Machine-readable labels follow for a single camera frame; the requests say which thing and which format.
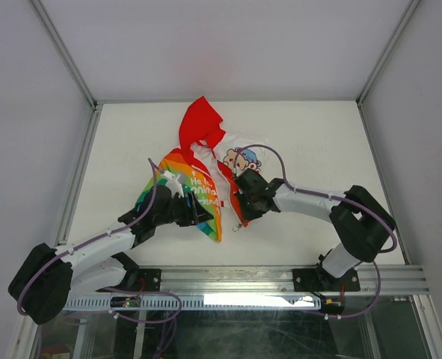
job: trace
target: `white wall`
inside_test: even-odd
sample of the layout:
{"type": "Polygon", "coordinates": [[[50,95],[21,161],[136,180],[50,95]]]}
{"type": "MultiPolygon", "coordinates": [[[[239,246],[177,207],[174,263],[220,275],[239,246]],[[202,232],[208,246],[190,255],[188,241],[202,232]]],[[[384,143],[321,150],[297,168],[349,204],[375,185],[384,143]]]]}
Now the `white wall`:
{"type": "Polygon", "coordinates": [[[88,107],[27,1],[0,1],[0,358],[16,322],[7,287],[49,241],[88,107]]]}
{"type": "Polygon", "coordinates": [[[365,104],[396,219],[442,322],[442,0],[424,1],[365,104]]]}
{"type": "Polygon", "coordinates": [[[353,100],[409,0],[43,0],[99,100],[353,100]]]}

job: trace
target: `cable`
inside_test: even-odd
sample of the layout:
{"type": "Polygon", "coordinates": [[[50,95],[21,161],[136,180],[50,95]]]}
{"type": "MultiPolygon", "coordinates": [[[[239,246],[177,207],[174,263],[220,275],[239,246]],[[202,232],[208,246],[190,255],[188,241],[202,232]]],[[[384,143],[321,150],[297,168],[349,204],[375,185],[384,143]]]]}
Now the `cable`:
{"type": "Polygon", "coordinates": [[[318,293],[318,292],[314,292],[314,291],[310,290],[309,293],[312,294],[312,295],[314,295],[314,296],[316,296],[318,299],[321,299],[321,300],[323,300],[323,301],[324,301],[325,299],[327,299],[327,297],[326,297],[325,295],[320,294],[320,293],[318,293]]]}
{"type": "MultiPolygon", "coordinates": [[[[363,206],[360,203],[355,202],[354,200],[349,200],[348,198],[344,198],[344,197],[340,197],[340,196],[330,196],[328,193],[323,193],[323,192],[319,192],[319,191],[312,191],[312,190],[308,190],[308,189],[302,189],[302,188],[296,188],[293,185],[291,185],[289,183],[289,180],[287,179],[287,174],[286,174],[286,166],[285,163],[282,159],[282,157],[280,156],[279,152],[274,150],[272,147],[267,146],[265,144],[250,144],[246,147],[243,147],[240,151],[238,151],[238,153],[236,154],[236,157],[234,158],[234,168],[237,169],[236,167],[236,163],[237,163],[237,157],[240,155],[240,153],[247,149],[247,148],[251,148],[251,147],[261,147],[261,148],[265,148],[267,150],[270,150],[271,152],[273,152],[273,154],[276,155],[276,157],[279,159],[280,162],[280,166],[282,168],[282,177],[283,177],[283,181],[286,184],[287,188],[291,189],[294,192],[298,192],[298,193],[303,193],[303,194],[308,194],[311,196],[317,196],[317,197],[321,197],[321,198],[331,198],[333,200],[338,200],[340,202],[345,202],[348,204],[351,204],[352,206],[357,207],[358,209],[360,209],[361,211],[365,212],[366,214],[372,216],[378,223],[380,223],[382,225],[383,228],[385,228],[385,230],[388,232],[388,234],[390,235],[390,237],[392,238],[392,246],[388,249],[384,249],[379,251],[379,253],[389,253],[392,252],[394,250],[396,250],[399,241],[395,236],[395,233],[393,232],[393,230],[388,226],[388,224],[382,219],[380,218],[376,213],[374,213],[372,210],[368,209],[367,207],[363,206]]],[[[312,312],[312,311],[308,311],[308,313],[312,313],[312,314],[316,314],[316,315],[321,315],[321,316],[327,316],[328,318],[343,318],[343,319],[349,319],[349,318],[356,318],[358,316],[362,316],[363,314],[369,312],[378,302],[379,298],[380,298],[380,291],[381,291],[381,275],[380,275],[380,269],[378,269],[377,263],[375,263],[375,261],[372,261],[372,264],[374,265],[375,271],[377,272],[377,280],[378,280],[378,284],[377,284],[377,290],[375,292],[375,297],[372,300],[372,302],[363,310],[361,310],[360,312],[354,313],[354,314],[348,314],[345,316],[332,316],[332,315],[328,315],[328,314],[321,314],[321,313],[317,313],[317,312],[312,312]]]]}
{"type": "Polygon", "coordinates": [[[372,262],[375,271],[377,272],[377,290],[375,291],[375,297],[374,299],[370,302],[370,304],[368,306],[366,306],[364,309],[362,309],[359,312],[353,313],[353,314],[346,314],[344,316],[335,316],[332,314],[323,314],[323,313],[319,313],[319,312],[313,312],[311,310],[305,310],[305,313],[310,313],[310,314],[315,314],[317,316],[324,316],[327,318],[332,318],[332,319],[352,319],[352,318],[357,318],[358,316],[362,316],[365,313],[368,313],[369,311],[372,310],[372,308],[377,304],[378,300],[380,299],[380,291],[381,291],[381,275],[380,275],[380,269],[377,266],[377,263],[375,262],[375,260],[372,262]]]}
{"type": "MultiPolygon", "coordinates": [[[[116,293],[137,294],[137,292],[130,292],[128,290],[120,290],[120,289],[112,288],[110,286],[107,286],[105,289],[109,290],[111,292],[116,292],[116,293]]],[[[179,308],[174,312],[174,314],[172,316],[169,316],[168,318],[164,318],[164,319],[160,319],[160,320],[134,319],[134,318],[130,318],[128,316],[124,316],[123,314],[121,314],[119,312],[116,312],[115,310],[111,310],[110,312],[114,313],[114,316],[118,316],[120,318],[129,320],[130,322],[134,322],[134,323],[138,323],[138,324],[162,324],[162,323],[166,323],[166,322],[169,322],[170,320],[176,318],[179,315],[179,313],[181,313],[181,310],[182,310],[182,299],[179,298],[174,293],[171,293],[171,292],[144,292],[144,294],[166,295],[168,297],[172,297],[172,298],[176,299],[177,302],[179,303],[179,308]]]]}
{"type": "Polygon", "coordinates": [[[151,166],[154,166],[154,168],[161,174],[163,174],[165,172],[165,170],[163,170],[162,168],[160,168],[156,163],[153,163],[152,161],[150,161],[151,166]]]}
{"type": "MultiPolygon", "coordinates": [[[[135,224],[137,224],[141,219],[143,219],[147,213],[151,210],[151,208],[153,207],[154,204],[154,199],[156,198],[156,192],[157,192],[157,185],[156,185],[156,180],[157,180],[157,176],[156,176],[156,165],[153,163],[153,161],[151,159],[147,159],[147,161],[149,161],[150,165],[151,165],[151,169],[153,170],[153,195],[151,196],[151,200],[149,202],[149,204],[147,205],[147,208],[144,210],[144,212],[142,212],[139,217],[137,217],[134,221],[132,221],[131,223],[127,224],[124,227],[121,228],[117,228],[116,230],[113,230],[111,232],[111,234],[115,234],[115,233],[119,233],[119,232],[123,232],[124,230],[127,230],[128,228],[134,226],[135,224]]],[[[108,236],[107,233],[101,233],[98,236],[94,236],[93,238],[87,240],[86,242],[83,242],[79,245],[74,246],[73,250],[77,251],[79,249],[82,249],[84,247],[86,247],[87,245],[90,245],[91,243],[94,243],[100,239],[105,238],[106,236],[108,236]]],[[[27,282],[27,284],[25,285],[25,287],[23,288],[23,290],[21,291],[21,293],[19,294],[18,297],[18,301],[16,304],[16,308],[18,310],[18,313],[21,314],[22,316],[27,316],[28,314],[23,310],[22,308],[22,303],[23,303],[23,299],[25,298],[26,293],[28,292],[28,290],[31,288],[31,286],[33,285],[33,283],[36,281],[36,279],[38,279],[42,273],[44,273],[45,270],[47,270],[47,268],[49,268],[51,266],[51,264],[53,264],[54,262],[56,262],[57,260],[65,257],[66,255],[68,255],[70,252],[69,251],[65,251],[62,252],[60,254],[58,254],[57,256],[51,258],[51,260],[49,260],[44,266],[42,266],[35,274],[33,277],[31,277],[31,279],[27,282]]]]}
{"type": "MultiPolygon", "coordinates": [[[[141,301],[142,301],[142,298],[144,297],[143,290],[144,290],[144,286],[146,285],[146,282],[145,282],[145,280],[143,278],[141,278],[141,281],[142,281],[143,285],[142,285],[141,289],[139,290],[138,295],[136,295],[133,298],[139,298],[139,296],[142,294],[142,297],[141,297],[141,301]]],[[[126,299],[124,301],[115,301],[112,304],[122,304],[122,303],[126,303],[127,301],[129,301],[129,299],[126,299]]],[[[96,310],[96,311],[90,311],[88,313],[89,314],[93,314],[94,313],[95,315],[99,315],[99,314],[102,314],[102,313],[108,313],[108,310],[96,310]]],[[[79,312],[69,313],[66,316],[60,317],[59,320],[60,320],[60,322],[62,322],[65,325],[72,325],[74,327],[81,327],[81,326],[89,324],[91,322],[91,320],[88,320],[86,322],[81,322],[81,320],[79,322],[71,322],[71,321],[69,321],[67,319],[84,319],[83,316],[79,316],[79,312]]]]}
{"type": "Polygon", "coordinates": [[[156,348],[156,352],[154,353],[153,359],[159,359],[161,357],[161,354],[163,352],[165,352],[165,350],[167,348],[169,348],[169,346],[171,345],[172,341],[174,340],[174,337],[176,336],[176,331],[177,331],[177,320],[176,318],[174,318],[171,321],[171,325],[169,326],[169,328],[166,330],[166,323],[163,324],[162,326],[162,332],[161,332],[161,340],[159,341],[159,344],[156,348]],[[171,332],[171,338],[169,338],[168,343],[163,347],[162,345],[164,344],[165,340],[167,339],[169,332],[171,332]]]}
{"type": "Polygon", "coordinates": [[[141,289],[139,290],[139,292],[136,292],[137,293],[136,296],[131,297],[131,299],[130,298],[126,298],[123,301],[114,301],[114,302],[112,302],[112,304],[125,304],[126,302],[131,301],[132,298],[139,298],[139,297],[141,297],[141,294],[142,294],[142,297],[141,297],[140,301],[142,301],[143,298],[144,298],[144,292],[143,291],[144,291],[144,287],[146,286],[146,281],[143,278],[141,278],[139,280],[139,282],[142,282],[143,285],[142,285],[141,289]]]}
{"type": "Polygon", "coordinates": [[[344,302],[344,295],[346,294],[346,285],[342,283],[341,291],[340,291],[340,301],[344,302]]]}
{"type": "Polygon", "coordinates": [[[262,147],[262,148],[265,148],[267,150],[270,150],[271,152],[273,152],[273,154],[275,154],[277,156],[277,158],[279,159],[279,162],[280,162],[280,166],[282,167],[283,181],[286,184],[286,186],[289,189],[293,190],[294,192],[308,194],[308,195],[311,195],[311,196],[317,196],[317,197],[321,197],[321,198],[330,198],[330,199],[333,199],[333,200],[339,200],[340,202],[345,202],[345,203],[348,203],[348,204],[350,204],[352,206],[355,206],[358,209],[360,209],[362,212],[365,212],[366,214],[372,216],[378,223],[381,224],[381,226],[383,228],[385,228],[385,230],[388,232],[389,236],[392,238],[392,246],[390,248],[388,248],[388,249],[380,250],[379,253],[389,253],[389,252],[392,252],[392,251],[396,250],[399,241],[398,241],[397,237],[395,236],[395,233],[389,227],[389,225],[382,218],[380,218],[376,213],[374,213],[371,209],[368,209],[364,205],[362,205],[360,203],[357,203],[354,200],[349,200],[348,198],[344,198],[344,197],[340,197],[340,196],[335,196],[335,195],[330,196],[329,193],[313,191],[313,190],[309,190],[309,189],[296,188],[293,185],[291,185],[289,183],[289,181],[287,180],[286,166],[284,164],[284,161],[283,161],[282,157],[280,156],[279,152],[274,150],[272,147],[267,146],[265,144],[250,144],[250,145],[248,145],[246,147],[243,147],[240,151],[238,151],[238,153],[236,154],[236,157],[234,158],[234,168],[235,169],[237,169],[237,167],[236,167],[237,157],[241,154],[241,152],[243,150],[246,150],[247,148],[251,148],[251,147],[262,147]]]}

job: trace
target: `cartoon print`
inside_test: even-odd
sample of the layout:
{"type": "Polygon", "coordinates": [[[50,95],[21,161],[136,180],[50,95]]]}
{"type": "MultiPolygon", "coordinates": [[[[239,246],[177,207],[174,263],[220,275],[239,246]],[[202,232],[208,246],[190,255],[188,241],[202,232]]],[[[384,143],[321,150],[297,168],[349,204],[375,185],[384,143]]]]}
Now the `cartoon print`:
{"type": "Polygon", "coordinates": [[[241,147],[236,147],[234,150],[231,148],[227,151],[226,156],[222,160],[222,162],[232,171],[234,172],[234,159],[237,156],[236,165],[237,169],[243,172],[246,168],[251,168],[255,170],[258,174],[260,173],[260,167],[262,166],[262,162],[257,159],[256,153],[249,149],[242,150],[241,147]]]}

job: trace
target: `wire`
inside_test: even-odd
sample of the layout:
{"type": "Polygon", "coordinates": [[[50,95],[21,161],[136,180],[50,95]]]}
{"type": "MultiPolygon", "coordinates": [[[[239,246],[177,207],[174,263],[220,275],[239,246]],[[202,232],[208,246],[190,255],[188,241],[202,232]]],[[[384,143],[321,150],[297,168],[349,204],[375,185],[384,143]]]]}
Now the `wire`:
{"type": "MultiPolygon", "coordinates": [[[[317,196],[317,197],[321,197],[321,198],[331,198],[333,200],[338,200],[340,202],[345,202],[348,204],[351,204],[352,206],[357,207],[358,209],[360,209],[361,211],[365,212],[366,214],[372,216],[378,223],[380,223],[382,225],[383,228],[385,228],[385,230],[388,232],[388,234],[390,235],[390,237],[392,238],[392,246],[388,249],[384,249],[379,251],[379,253],[389,253],[392,252],[394,250],[396,250],[399,241],[397,239],[397,237],[395,236],[395,233],[393,232],[393,230],[389,227],[389,225],[382,219],[380,218],[376,213],[374,213],[371,209],[368,209],[367,207],[363,206],[360,203],[355,202],[354,200],[349,200],[348,198],[344,198],[344,197],[340,197],[340,196],[330,196],[328,193],[324,193],[324,192],[319,192],[319,191],[313,191],[313,190],[309,190],[309,189],[302,189],[302,188],[296,188],[293,185],[290,184],[289,180],[287,179],[287,174],[286,174],[286,165],[282,159],[282,157],[280,156],[279,152],[274,150],[272,147],[267,146],[265,144],[250,144],[246,147],[243,147],[240,151],[238,151],[238,153],[236,154],[236,157],[234,157],[234,168],[237,169],[236,167],[236,163],[237,163],[237,157],[239,156],[239,154],[243,151],[246,150],[247,148],[251,148],[251,147],[261,147],[261,148],[265,148],[267,150],[270,150],[271,152],[273,152],[273,154],[276,155],[276,157],[279,159],[280,162],[280,166],[282,168],[282,177],[283,177],[283,181],[286,184],[287,188],[291,189],[294,192],[298,192],[298,193],[303,193],[303,194],[308,194],[311,196],[317,196]]],[[[375,263],[375,261],[372,261],[372,264],[375,268],[375,271],[377,272],[377,290],[375,291],[375,297],[372,300],[372,302],[363,310],[361,310],[360,312],[354,313],[354,314],[348,314],[345,316],[340,316],[340,318],[343,319],[349,319],[349,318],[356,318],[358,316],[362,316],[365,313],[368,313],[378,302],[379,298],[380,298],[380,291],[381,291],[381,275],[380,275],[380,270],[378,269],[377,263],[375,263]]],[[[307,311],[308,313],[312,313],[312,314],[316,314],[316,315],[321,315],[324,316],[324,314],[321,313],[317,313],[317,312],[312,312],[312,311],[307,311]]],[[[328,318],[339,318],[338,316],[333,316],[333,315],[327,315],[328,318]]]]}
{"type": "Polygon", "coordinates": [[[322,295],[322,294],[320,294],[318,292],[314,292],[314,291],[310,290],[309,293],[314,295],[314,296],[316,296],[318,299],[322,299],[323,301],[325,299],[327,299],[327,297],[325,295],[322,295]]]}
{"type": "MultiPolygon", "coordinates": [[[[107,286],[105,289],[109,290],[111,292],[116,292],[116,293],[137,294],[137,292],[130,292],[128,290],[120,290],[120,289],[112,288],[110,286],[107,286]]],[[[176,318],[179,315],[179,313],[181,313],[181,310],[182,310],[182,299],[180,297],[178,297],[177,295],[175,295],[174,293],[171,293],[171,292],[144,292],[144,294],[165,295],[167,297],[172,297],[172,298],[176,299],[177,302],[179,303],[179,308],[174,312],[174,314],[172,316],[169,316],[168,318],[164,318],[164,319],[160,319],[160,320],[134,319],[134,318],[130,318],[128,316],[124,316],[123,314],[121,314],[119,312],[116,312],[115,310],[111,310],[111,312],[114,313],[115,316],[119,316],[120,318],[129,320],[130,322],[134,322],[134,323],[138,323],[138,324],[162,324],[162,323],[166,323],[166,322],[169,322],[170,320],[176,318]]]]}
{"type": "Polygon", "coordinates": [[[141,289],[139,290],[139,294],[135,296],[135,298],[138,298],[139,296],[141,296],[141,293],[143,294],[144,291],[144,287],[146,286],[146,281],[144,280],[144,278],[141,278],[139,280],[141,283],[143,283],[141,289]]]}
{"type": "Polygon", "coordinates": [[[153,359],[159,359],[161,357],[161,354],[165,352],[167,348],[171,345],[172,341],[174,340],[174,337],[176,336],[177,331],[177,320],[174,318],[171,321],[171,324],[169,328],[166,330],[166,323],[162,325],[162,332],[161,332],[161,339],[159,341],[159,344],[156,348],[156,352],[153,355],[153,359]],[[171,338],[169,338],[168,343],[163,347],[164,341],[167,339],[169,332],[171,332],[171,338]]]}
{"type": "MultiPolygon", "coordinates": [[[[157,176],[156,176],[156,165],[154,164],[154,162],[151,159],[147,159],[147,161],[149,161],[150,165],[151,165],[151,169],[153,170],[153,195],[151,196],[151,200],[149,202],[149,204],[147,205],[147,208],[144,210],[144,212],[142,212],[139,217],[137,217],[134,221],[132,221],[131,223],[127,224],[124,227],[121,228],[117,228],[116,230],[113,230],[111,232],[111,234],[115,234],[115,233],[119,233],[119,232],[123,232],[124,230],[127,230],[128,228],[134,226],[135,224],[137,224],[140,220],[142,220],[144,217],[146,217],[147,213],[151,210],[151,208],[153,207],[154,204],[154,199],[156,198],[156,192],[157,192],[157,185],[156,185],[156,180],[157,180],[157,176]]],[[[99,241],[100,239],[105,238],[106,236],[108,236],[107,233],[101,233],[98,236],[94,236],[93,238],[87,240],[86,242],[83,242],[79,245],[74,246],[73,250],[77,251],[79,249],[82,249],[84,247],[86,247],[87,245],[90,245],[91,243],[94,243],[96,241],[99,241]]],[[[27,282],[27,284],[25,285],[25,287],[23,288],[23,290],[21,291],[21,293],[19,294],[18,297],[18,301],[16,304],[16,308],[18,310],[18,313],[21,314],[22,316],[27,316],[28,314],[23,310],[22,308],[22,303],[23,303],[23,299],[25,299],[25,295],[28,292],[28,290],[31,288],[31,286],[33,285],[33,283],[36,281],[36,279],[38,279],[42,273],[44,273],[45,270],[47,270],[47,268],[49,268],[54,262],[56,262],[57,260],[65,257],[66,255],[69,254],[69,251],[65,251],[62,252],[60,254],[58,254],[57,256],[51,258],[51,260],[49,260],[44,266],[42,266],[34,275],[33,277],[31,277],[31,279],[27,282]]]]}
{"type": "Polygon", "coordinates": [[[276,157],[279,159],[280,166],[282,167],[283,181],[286,184],[287,188],[293,190],[294,192],[308,194],[308,195],[311,195],[311,196],[316,196],[316,197],[321,197],[321,198],[330,198],[332,200],[339,200],[340,202],[345,202],[345,203],[348,203],[348,204],[350,204],[352,206],[355,206],[358,209],[360,209],[362,212],[365,212],[366,214],[372,216],[378,223],[381,224],[381,226],[383,228],[385,228],[385,230],[388,232],[389,236],[392,238],[392,246],[390,248],[388,248],[388,249],[380,250],[379,253],[389,253],[389,252],[392,252],[392,251],[396,250],[397,245],[399,244],[399,241],[398,241],[397,237],[395,236],[395,233],[389,227],[389,225],[382,218],[380,218],[375,212],[373,212],[371,209],[368,209],[364,205],[362,205],[360,203],[357,203],[354,200],[349,200],[348,198],[344,198],[344,197],[340,197],[340,196],[335,196],[335,195],[330,196],[329,193],[313,191],[313,190],[310,190],[310,189],[296,188],[293,185],[291,185],[290,182],[287,180],[285,163],[284,163],[282,157],[280,156],[279,152],[274,150],[272,147],[267,146],[265,144],[250,144],[250,145],[248,145],[246,147],[243,147],[236,154],[236,157],[234,157],[234,168],[236,168],[237,157],[241,154],[241,152],[243,150],[246,150],[247,148],[251,148],[251,147],[262,147],[262,148],[265,148],[267,150],[270,150],[271,152],[273,152],[273,154],[276,155],[276,157]]]}
{"type": "Polygon", "coordinates": [[[150,159],[147,159],[151,166],[154,166],[154,168],[161,174],[163,174],[165,172],[165,170],[163,170],[162,168],[160,168],[156,163],[152,162],[150,159]]]}
{"type": "MultiPolygon", "coordinates": [[[[352,318],[357,318],[358,316],[362,316],[365,313],[368,313],[369,311],[372,310],[372,308],[377,304],[378,300],[380,299],[380,291],[381,291],[381,275],[380,275],[380,269],[378,269],[377,263],[374,261],[372,261],[372,264],[375,268],[375,271],[377,272],[377,290],[375,291],[375,297],[374,299],[370,302],[370,304],[365,307],[364,309],[362,309],[359,312],[353,313],[353,314],[346,314],[344,316],[340,316],[341,319],[352,319],[352,318]]],[[[322,314],[322,313],[318,313],[318,312],[313,312],[313,311],[309,311],[309,310],[305,310],[305,313],[311,313],[311,314],[315,314],[318,316],[328,316],[328,318],[333,318],[333,319],[337,319],[339,318],[338,316],[334,316],[332,314],[322,314]]]]}
{"type": "Polygon", "coordinates": [[[344,295],[346,294],[346,286],[344,283],[342,283],[342,286],[340,287],[340,301],[343,302],[344,301],[344,295]]]}

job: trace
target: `white table surface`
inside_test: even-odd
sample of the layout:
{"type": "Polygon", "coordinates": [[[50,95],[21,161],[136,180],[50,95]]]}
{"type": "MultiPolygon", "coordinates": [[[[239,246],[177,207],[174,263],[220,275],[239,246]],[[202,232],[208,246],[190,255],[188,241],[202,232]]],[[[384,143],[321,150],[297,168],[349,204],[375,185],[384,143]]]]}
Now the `white table surface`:
{"type": "MultiPolygon", "coordinates": [[[[147,157],[159,162],[179,144],[189,103],[104,105],[69,242],[87,239],[130,210],[151,176],[147,157]]],[[[324,190],[363,185],[387,208],[377,170],[354,102],[212,102],[223,129],[268,138],[280,152],[291,182],[324,190]]],[[[280,177],[273,155],[263,165],[267,181],[280,177]]],[[[128,255],[139,265],[312,265],[339,243],[333,226],[294,213],[269,213],[248,228],[232,230],[232,210],[222,210],[223,241],[195,227],[159,227],[128,255]]],[[[404,264],[400,248],[379,264],[404,264]]]]}

